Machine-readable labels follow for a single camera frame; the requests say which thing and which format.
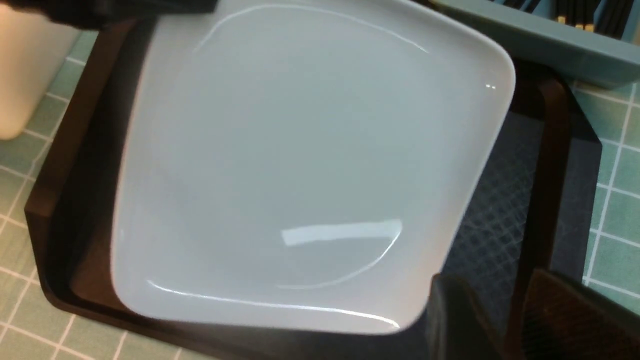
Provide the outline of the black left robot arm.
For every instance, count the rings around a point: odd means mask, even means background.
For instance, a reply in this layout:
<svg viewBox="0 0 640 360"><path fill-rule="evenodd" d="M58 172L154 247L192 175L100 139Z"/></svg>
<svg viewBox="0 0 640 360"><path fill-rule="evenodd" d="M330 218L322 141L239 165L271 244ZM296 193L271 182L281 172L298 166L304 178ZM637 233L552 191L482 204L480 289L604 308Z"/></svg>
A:
<svg viewBox="0 0 640 360"><path fill-rule="evenodd" d="M53 23L81 30L160 16L211 14L216 0L2 0L21 13L39 14Z"/></svg>

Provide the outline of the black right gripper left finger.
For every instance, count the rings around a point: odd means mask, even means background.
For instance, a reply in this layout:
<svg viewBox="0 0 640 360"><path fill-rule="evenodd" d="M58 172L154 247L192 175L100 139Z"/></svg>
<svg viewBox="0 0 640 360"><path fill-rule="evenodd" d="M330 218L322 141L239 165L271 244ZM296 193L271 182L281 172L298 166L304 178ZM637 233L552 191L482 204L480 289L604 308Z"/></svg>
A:
<svg viewBox="0 0 640 360"><path fill-rule="evenodd" d="M476 293L462 278L436 274L426 307L430 360L504 360L494 330Z"/></svg>

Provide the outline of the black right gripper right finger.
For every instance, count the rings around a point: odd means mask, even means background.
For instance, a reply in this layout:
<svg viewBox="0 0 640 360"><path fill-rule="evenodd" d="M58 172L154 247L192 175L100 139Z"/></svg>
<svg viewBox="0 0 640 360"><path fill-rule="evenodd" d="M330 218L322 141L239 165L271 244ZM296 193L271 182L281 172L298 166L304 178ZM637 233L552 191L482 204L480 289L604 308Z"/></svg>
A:
<svg viewBox="0 0 640 360"><path fill-rule="evenodd" d="M640 318L578 281L536 269L519 346L526 360L637 360Z"/></svg>

